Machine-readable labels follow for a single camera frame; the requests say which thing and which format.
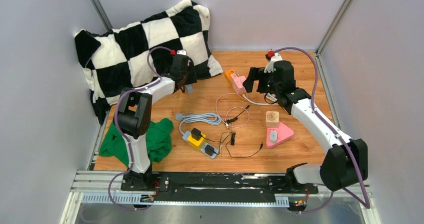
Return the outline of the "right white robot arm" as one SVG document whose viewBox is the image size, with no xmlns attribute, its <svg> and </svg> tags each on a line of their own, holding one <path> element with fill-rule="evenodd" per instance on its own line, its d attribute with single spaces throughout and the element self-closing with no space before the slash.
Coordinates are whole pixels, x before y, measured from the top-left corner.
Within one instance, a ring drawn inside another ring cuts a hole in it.
<svg viewBox="0 0 424 224">
<path fill-rule="evenodd" d="M 331 191 L 349 187 L 368 178 L 368 146 L 338 129 L 313 102 L 311 96 L 296 86 L 294 67 L 286 60 L 270 62 L 267 67 L 250 68 L 243 86 L 252 92 L 273 94 L 288 114 L 299 120 L 320 144 L 325 153 L 322 164 L 307 163 L 286 171 L 286 188 L 298 193 L 306 184 L 319 184 Z"/>
</svg>

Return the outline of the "yellow cube socket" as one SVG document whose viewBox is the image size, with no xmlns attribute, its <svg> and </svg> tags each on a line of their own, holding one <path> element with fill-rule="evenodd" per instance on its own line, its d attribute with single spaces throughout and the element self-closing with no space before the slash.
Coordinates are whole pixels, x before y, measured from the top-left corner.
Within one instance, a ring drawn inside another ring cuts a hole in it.
<svg viewBox="0 0 424 224">
<path fill-rule="evenodd" d="M 202 134 L 197 139 L 192 133 L 190 133 L 187 138 L 187 142 L 191 147 L 193 147 L 197 151 L 200 151 L 201 148 L 204 146 L 206 139 L 204 136 L 202 136 Z"/>
</svg>

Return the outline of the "pink cube socket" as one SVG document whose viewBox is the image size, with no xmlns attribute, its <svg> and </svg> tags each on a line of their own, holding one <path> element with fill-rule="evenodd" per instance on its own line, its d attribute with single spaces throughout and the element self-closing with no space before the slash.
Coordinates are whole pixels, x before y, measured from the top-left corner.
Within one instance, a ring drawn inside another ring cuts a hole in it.
<svg viewBox="0 0 424 224">
<path fill-rule="evenodd" d="M 240 76 L 238 81 L 235 81 L 232 86 L 237 95 L 242 95 L 246 93 L 246 89 L 243 86 L 243 82 L 246 80 L 245 76 Z"/>
</svg>

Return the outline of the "black tp-link power adapter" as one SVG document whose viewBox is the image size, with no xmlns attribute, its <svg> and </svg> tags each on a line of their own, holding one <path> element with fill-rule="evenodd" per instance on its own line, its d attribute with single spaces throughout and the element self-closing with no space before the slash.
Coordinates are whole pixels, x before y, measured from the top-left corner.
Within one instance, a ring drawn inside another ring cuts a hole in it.
<svg viewBox="0 0 424 224">
<path fill-rule="evenodd" d="M 191 133 L 198 139 L 199 138 L 199 136 L 200 135 L 202 135 L 202 136 L 204 136 L 205 138 L 206 138 L 206 141 L 209 143 L 209 144 L 211 144 L 213 147 L 215 147 L 215 148 L 218 148 L 218 146 L 219 146 L 219 144 L 217 143 L 217 141 L 215 141 L 215 140 L 212 140 L 212 139 L 209 139 L 209 138 L 207 138 L 206 137 L 206 135 L 204 134 L 204 133 L 202 133 L 199 129 L 197 129 L 197 128 L 193 128 L 192 129 L 192 131 L 191 131 Z M 260 146 L 259 146 L 259 149 L 257 150 L 257 151 L 255 151 L 253 154 L 251 154 L 251 155 L 248 155 L 248 156 L 233 156 L 232 154 L 231 154 L 231 152 L 230 152 L 230 150 L 228 149 L 228 144 L 226 145 L 226 142 L 227 141 L 229 141 L 230 139 L 228 138 L 225 142 L 224 142 L 224 146 L 225 146 L 225 149 L 227 150 L 227 152 L 228 152 L 228 155 L 231 157 L 231 158 L 250 158 L 250 157 L 252 157 L 252 156 L 254 156 L 254 155 L 256 155 L 259 151 L 261 151 L 262 150 L 262 148 L 263 148 L 263 143 L 261 143 L 260 144 Z"/>
</svg>

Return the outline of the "black adapter with thin cable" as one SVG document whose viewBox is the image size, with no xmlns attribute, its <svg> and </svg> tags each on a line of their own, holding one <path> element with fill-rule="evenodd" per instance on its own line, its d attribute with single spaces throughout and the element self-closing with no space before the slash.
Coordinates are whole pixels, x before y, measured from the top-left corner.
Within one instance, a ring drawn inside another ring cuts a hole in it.
<svg viewBox="0 0 424 224">
<path fill-rule="evenodd" d="M 228 112 L 230 112 L 230 111 L 232 111 L 233 109 L 236 109 L 236 108 L 240 108 L 240 109 L 242 109 L 242 111 L 239 113 L 239 114 L 237 114 L 235 117 L 233 117 L 233 118 L 228 118 L 228 119 L 226 119 L 225 121 L 224 121 L 224 123 L 226 124 L 226 126 L 230 129 L 230 131 L 229 132 L 223 132 L 222 134 L 221 134 L 221 137 L 220 137 L 220 140 L 219 141 L 217 141 L 217 143 L 218 143 L 218 148 L 216 149 L 215 147 L 213 147 L 213 146 L 211 146 L 210 144 L 207 144 L 206 146 L 205 146 L 205 153 L 207 154 L 207 155 L 210 155 L 210 156 L 213 156 L 213 155 L 216 155 L 216 156 L 218 156 L 219 154 L 220 154 L 220 152 L 221 152 L 221 148 L 222 148 L 222 145 L 224 144 L 224 142 L 229 138 L 229 141 L 227 141 L 226 142 L 226 144 L 225 145 L 227 145 L 228 143 L 231 143 L 231 145 L 234 145 L 234 143 L 235 143 L 235 136 L 236 136 L 236 132 L 234 131 L 234 129 L 233 129 L 233 124 L 234 124 L 234 122 L 235 121 L 237 121 L 238 119 L 239 119 L 239 116 L 241 115 L 241 114 L 243 114 L 244 112 L 246 112 L 247 113 L 247 121 L 245 122 L 245 124 L 244 124 L 244 126 L 248 123 L 248 121 L 249 121 L 249 119 L 250 119 L 250 114 L 249 114 L 249 112 L 248 112 L 248 109 L 250 108 L 250 105 L 247 105 L 246 107 L 241 107 L 241 106 L 238 106 L 238 107 L 234 107 L 234 108 L 231 108 Z"/>
</svg>

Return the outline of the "grey blue small charger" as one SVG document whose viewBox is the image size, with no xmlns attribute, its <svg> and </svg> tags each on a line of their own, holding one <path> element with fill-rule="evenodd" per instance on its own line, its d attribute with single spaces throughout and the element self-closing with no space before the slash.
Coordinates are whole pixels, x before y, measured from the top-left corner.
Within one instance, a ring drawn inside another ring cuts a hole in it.
<svg viewBox="0 0 424 224">
<path fill-rule="evenodd" d="M 191 84 L 185 85 L 185 90 L 188 94 L 191 94 L 194 91 Z"/>
</svg>

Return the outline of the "pink usb charger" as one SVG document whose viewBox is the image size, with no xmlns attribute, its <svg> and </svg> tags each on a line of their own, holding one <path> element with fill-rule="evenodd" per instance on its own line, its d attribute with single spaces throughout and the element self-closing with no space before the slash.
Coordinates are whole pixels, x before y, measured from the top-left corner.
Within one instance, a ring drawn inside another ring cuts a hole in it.
<svg viewBox="0 0 424 224">
<path fill-rule="evenodd" d="M 230 74 L 230 77 L 231 77 L 231 79 L 232 80 L 234 80 L 234 81 L 238 81 L 239 80 L 239 75 L 237 74 L 237 73 L 234 73 L 234 72 L 232 72 L 231 74 Z"/>
</svg>

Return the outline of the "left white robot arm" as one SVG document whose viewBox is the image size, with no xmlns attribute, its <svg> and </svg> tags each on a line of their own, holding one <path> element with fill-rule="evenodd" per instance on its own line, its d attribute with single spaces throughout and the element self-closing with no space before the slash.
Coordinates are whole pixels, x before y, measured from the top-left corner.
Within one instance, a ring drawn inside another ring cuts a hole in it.
<svg viewBox="0 0 424 224">
<path fill-rule="evenodd" d="M 174 54 L 167 73 L 155 81 L 121 92 L 114 114 L 116 129 L 125 140 L 128 170 L 123 175 L 125 185 L 146 191 L 153 185 L 152 164 L 148 157 L 146 133 L 151 124 L 152 105 L 185 86 L 196 83 L 194 62 L 185 50 Z"/>
</svg>

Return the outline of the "beige cube socket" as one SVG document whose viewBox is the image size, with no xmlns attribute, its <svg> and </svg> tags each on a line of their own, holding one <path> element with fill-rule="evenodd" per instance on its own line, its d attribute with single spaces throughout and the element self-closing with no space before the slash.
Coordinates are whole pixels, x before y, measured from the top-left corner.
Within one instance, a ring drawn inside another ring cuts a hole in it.
<svg viewBox="0 0 424 224">
<path fill-rule="evenodd" d="M 267 128 L 278 128 L 280 125 L 280 113 L 278 111 L 267 111 L 265 124 Z"/>
</svg>

